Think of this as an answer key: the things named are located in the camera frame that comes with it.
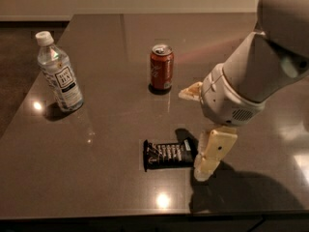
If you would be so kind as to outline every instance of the white robotic hand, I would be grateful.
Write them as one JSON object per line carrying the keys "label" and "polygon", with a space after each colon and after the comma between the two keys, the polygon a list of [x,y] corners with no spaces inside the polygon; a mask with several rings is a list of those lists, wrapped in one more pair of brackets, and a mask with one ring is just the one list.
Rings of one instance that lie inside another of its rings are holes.
{"label": "white robotic hand", "polygon": [[[309,74],[309,0],[259,0],[258,24],[262,30],[249,34],[203,83],[179,94],[199,101],[204,115],[216,124],[229,128],[247,124],[265,108],[268,97]],[[200,139],[194,165],[200,181],[207,180],[226,155],[215,151],[218,145],[232,148],[237,137],[235,130],[224,128],[211,132],[207,145],[205,138],[204,134]],[[219,157],[213,159],[215,152]]]}

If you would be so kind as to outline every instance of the red can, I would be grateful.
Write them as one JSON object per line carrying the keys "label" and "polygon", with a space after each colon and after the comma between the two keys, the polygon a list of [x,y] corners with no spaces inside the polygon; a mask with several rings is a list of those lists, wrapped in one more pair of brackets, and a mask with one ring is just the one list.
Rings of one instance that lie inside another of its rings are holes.
{"label": "red can", "polygon": [[174,53],[165,44],[157,44],[151,54],[151,88],[155,91],[169,92],[172,88]]}

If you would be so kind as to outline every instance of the white bottle cap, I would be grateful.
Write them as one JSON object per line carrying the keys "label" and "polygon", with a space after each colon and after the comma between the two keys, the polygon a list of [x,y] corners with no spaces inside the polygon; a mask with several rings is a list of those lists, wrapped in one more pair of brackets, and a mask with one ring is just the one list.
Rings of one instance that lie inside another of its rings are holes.
{"label": "white bottle cap", "polygon": [[41,31],[40,33],[36,34],[36,39],[39,46],[47,46],[54,43],[54,39],[52,39],[52,36],[48,31]]}

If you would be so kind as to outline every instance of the gray table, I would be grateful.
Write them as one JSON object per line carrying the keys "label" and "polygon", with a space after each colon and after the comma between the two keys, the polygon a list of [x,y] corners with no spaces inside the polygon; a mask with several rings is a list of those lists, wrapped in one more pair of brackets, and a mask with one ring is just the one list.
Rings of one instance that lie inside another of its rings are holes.
{"label": "gray table", "polygon": [[[189,168],[143,168],[145,139],[197,139],[215,127],[198,102],[178,93],[224,62],[255,21],[254,14],[75,15],[59,45],[85,104],[62,116],[39,75],[0,141],[0,218],[306,212],[308,78],[275,94],[239,128],[207,183],[194,181]],[[158,43],[175,52],[173,88],[164,96],[148,90]],[[162,193],[166,208],[157,203]]]}

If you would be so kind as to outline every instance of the clear plastic bottle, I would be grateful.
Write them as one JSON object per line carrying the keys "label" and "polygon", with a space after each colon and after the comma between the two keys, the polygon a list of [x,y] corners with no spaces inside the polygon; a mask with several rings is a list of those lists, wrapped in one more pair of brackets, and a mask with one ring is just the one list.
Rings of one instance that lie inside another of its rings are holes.
{"label": "clear plastic bottle", "polygon": [[38,33],[36,39],[41,47],[38,55],[39,66],[60,109],[63,112],[77,110],[83,104],[83,96],[68,54],[54,43],[48,31]]}

